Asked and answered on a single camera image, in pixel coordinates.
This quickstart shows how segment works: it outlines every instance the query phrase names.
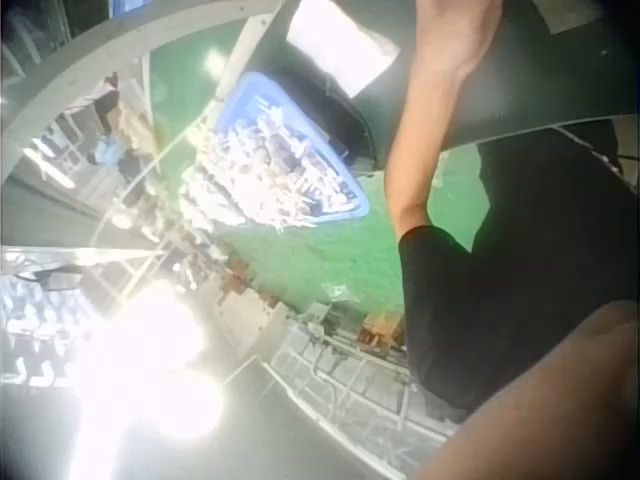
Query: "hand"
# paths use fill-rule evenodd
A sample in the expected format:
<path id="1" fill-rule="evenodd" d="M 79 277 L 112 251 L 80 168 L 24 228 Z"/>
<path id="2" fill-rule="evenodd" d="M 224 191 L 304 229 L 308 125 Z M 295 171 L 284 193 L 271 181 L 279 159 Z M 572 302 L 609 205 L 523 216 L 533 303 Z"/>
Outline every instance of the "hand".
<path id="1" fill-rule="evenodd" d="M 464 80 L 486 54 L 503 0 L 416 0 L 415 66 Z"/>

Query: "workbench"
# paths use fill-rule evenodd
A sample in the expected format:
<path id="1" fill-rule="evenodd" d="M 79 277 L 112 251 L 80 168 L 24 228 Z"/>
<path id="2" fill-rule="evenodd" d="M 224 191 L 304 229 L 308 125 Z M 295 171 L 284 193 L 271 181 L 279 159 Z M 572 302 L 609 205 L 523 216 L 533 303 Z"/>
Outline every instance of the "workbench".
<path id="1" fill-rule="evenodd" d="M 391 67 L 352 101 L 371 128 L 378 167 L 383 168 L 402 113 L 415 52 L 415 1 L 336 3 L 355 22 L 401 48 Z M 309 76 L 322 75 L 286 41 L 298 4 L 289 0 L 282 7 L 249 70 L 280 65 Z M 445 146 L 633 114 L 637 100 L 633 53 L 608 19 L 552 35 L 531 0 L 507 0 L 494 44 L 464 87 Z"/>

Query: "black shirt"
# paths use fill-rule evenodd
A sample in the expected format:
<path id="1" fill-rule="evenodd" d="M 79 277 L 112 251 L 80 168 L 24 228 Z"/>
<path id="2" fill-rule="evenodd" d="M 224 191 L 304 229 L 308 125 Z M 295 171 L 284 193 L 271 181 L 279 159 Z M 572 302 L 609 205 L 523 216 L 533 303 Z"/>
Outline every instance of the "black shirt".
<path id="1" fill-rule="evenodd" d="M 638 298 L 638 198 L 600 159 L 551 130 L 480 150 L 491 207 L 471 253 L 434 226 L 399 244 L 412 371 L 467 412 L 600 306 Z"/>

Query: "blue basket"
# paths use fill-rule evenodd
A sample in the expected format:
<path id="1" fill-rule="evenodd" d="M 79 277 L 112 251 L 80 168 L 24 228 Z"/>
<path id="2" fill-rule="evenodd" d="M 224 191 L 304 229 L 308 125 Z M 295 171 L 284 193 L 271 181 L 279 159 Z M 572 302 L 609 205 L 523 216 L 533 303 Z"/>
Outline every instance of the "blue basket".
<path id="1" fill-rule="evenodd" d="M 366 216 L 370 209 L 367 196 L 342 163 L 338 154 L 325 140 L 325 135 L 320 133 L 321 130 L 300 110 L 284 90 L 266 76 L 257 72 L 249 72 L 243 75 L 225 103 L 215 127 L 215 133 L 227 135 L 239 120 L 255 123 L 258 116 L 264 113 L 258 99 L 261 100 L 262 105 L 266 102 L 269 106 L 282 107 L 284 124 L 308 139 L 311 143 L 311 148 L 313 148 L 320 160 L 339 174 L 349 189 L 347 196 L 354 204 L 352 210 L 315 216 L 312 217 L 311 222 L 326 223 Z"/>

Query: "green floor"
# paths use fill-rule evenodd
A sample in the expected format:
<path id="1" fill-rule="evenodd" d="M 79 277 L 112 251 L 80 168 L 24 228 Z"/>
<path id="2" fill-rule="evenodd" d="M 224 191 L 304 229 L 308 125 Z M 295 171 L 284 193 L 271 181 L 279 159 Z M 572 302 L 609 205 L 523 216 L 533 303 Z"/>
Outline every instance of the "green floor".
<path id="1" fill-rule="evenodd" d="M 152 53 L 154 120 L 161 144 L 175 138 L 211 98 L 216 85 L 204 71 L 204 59 L 212 48 L 230 52 L 241 27 L 241 23 L 217 27 Z M 163 161 L 165 174 L 178 178 L 194 156 L 189 144 L 180 143 Z M 453 150 L 441 167 L 429 204 L 431 218 L 469 248 L 488 209 L 478 179 L 477 151 Z M 261 286 L 300 309 L 312 301 L 329 301 L 323 289 L 329 284 L 345 286 L 353 306 L 363 312 L 401 312 L 400 268 L 382 174 L 361 184 L 371 202 L 366 218 L 282 234 L 266 227 L 242 229 L 225 240 L 250 262 Z"/>

